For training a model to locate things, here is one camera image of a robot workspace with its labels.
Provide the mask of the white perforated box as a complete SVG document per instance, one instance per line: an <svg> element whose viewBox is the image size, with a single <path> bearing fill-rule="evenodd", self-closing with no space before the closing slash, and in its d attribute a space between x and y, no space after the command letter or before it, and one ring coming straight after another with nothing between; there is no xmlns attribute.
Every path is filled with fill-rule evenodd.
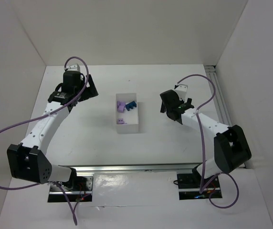
<svg viewBox="0 0 273 229"><path fill-rule="evenodd" d="M139 118L138 118L138 106L130 111L125 108L124 113L119 113L117 111L117 101L125 102L125 104L135 101L137 104L137 94L136 93L123 93L116 94L115 96L115 128L118 134L136 134L139 132ZM126 124L118 125L116 123L117 119L123 118Z"/></svg>

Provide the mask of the purple cube block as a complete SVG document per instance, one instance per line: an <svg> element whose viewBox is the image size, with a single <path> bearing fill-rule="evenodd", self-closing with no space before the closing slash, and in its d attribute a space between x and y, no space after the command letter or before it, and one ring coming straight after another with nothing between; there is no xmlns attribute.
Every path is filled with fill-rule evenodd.
<svg viewBox="0 0 273 229"><path fill-rule="evenodd" d="M119 113L124 113L124 111L125 111L125 105L119 105L119 107L117 108L117 111L119 112Z"/></svg>

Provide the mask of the purple window block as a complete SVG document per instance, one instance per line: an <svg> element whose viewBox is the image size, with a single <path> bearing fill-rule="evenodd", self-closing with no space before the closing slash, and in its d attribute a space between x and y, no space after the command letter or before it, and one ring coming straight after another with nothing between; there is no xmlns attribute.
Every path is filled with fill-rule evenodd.
<svg viewBox="0 0 273 229"><path fill-rule="evenodd" d="M123 118L117 119L116 123L117 123L118 125L124 125L124 124L126 124L126 122L124 121Z"/></svg>

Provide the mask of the purple rectangular block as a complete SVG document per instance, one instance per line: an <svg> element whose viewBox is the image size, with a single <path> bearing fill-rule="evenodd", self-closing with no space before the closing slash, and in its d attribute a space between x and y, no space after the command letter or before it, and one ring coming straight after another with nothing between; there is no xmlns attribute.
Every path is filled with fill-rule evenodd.
<svg viewBox="0 0 273 229"><path fill-rule="evenodd" d="M125 106L125 102L122 102L122 101L117 101L117 107L119 106Z"/></svg>

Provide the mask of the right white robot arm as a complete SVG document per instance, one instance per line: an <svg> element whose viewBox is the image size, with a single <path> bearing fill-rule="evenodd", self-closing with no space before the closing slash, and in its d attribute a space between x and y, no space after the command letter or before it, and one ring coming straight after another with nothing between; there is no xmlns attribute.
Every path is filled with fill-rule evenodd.
<svg viewBox="0 0 273 229"><path fill-rule="evenodd" d="M198 130L201 136L206 136L213 142L213 158L192 169L195 182L201 182L203 168L205 183L216 174L229 174L251 159L252 153L240 126L228 126L202 113L197 113L196 108L191 104L192 99L189 98L184 102L175 90L165 91L160 97L161 113L166 113L168 118L181 125Z"/></svg>

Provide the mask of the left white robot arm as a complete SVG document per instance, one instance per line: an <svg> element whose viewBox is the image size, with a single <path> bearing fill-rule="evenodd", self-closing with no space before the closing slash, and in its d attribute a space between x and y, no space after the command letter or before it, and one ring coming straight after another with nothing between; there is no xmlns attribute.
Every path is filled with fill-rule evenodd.
<svg viewBox="0 0 273 229"><path fill-rule="evenodd" d="M58 127L78 102L98 96L91 76L79 71L65 71L63 82L49 96L44 118L17 145L7 149L10 172L13 178L34 183L61 182L73 189L80 181L72 167L53 165L46 157L48 146Z"/></svg>

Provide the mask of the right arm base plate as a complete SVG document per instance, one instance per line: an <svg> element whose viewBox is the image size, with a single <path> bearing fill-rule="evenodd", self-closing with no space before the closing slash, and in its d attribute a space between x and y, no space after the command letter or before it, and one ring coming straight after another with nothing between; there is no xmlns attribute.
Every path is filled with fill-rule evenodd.
<svg viewBox="0 0 273 229"><path fill-rule="evenodd" d="M219 179L215 178L202 193L200 193L200 181L196 180L192 173L177 174L173 184L178 187L179 200L222 198Z"/></svg>

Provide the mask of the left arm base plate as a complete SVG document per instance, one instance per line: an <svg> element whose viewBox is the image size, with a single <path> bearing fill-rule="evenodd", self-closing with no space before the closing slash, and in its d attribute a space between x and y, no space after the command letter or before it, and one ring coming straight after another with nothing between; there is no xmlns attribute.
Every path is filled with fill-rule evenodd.
<svg viewBox="0 0 273 229"><path fill-rule="evenodd" d="M72 203L92 202L93 183L94 175L91 173L83 173L77 175L77 181L75 182L73 187L67 188L63 184L61 184L61 187L65 191L70 202ZM50 185L47 202L48 203L66 202L63 192L55 184Z"/></svg>

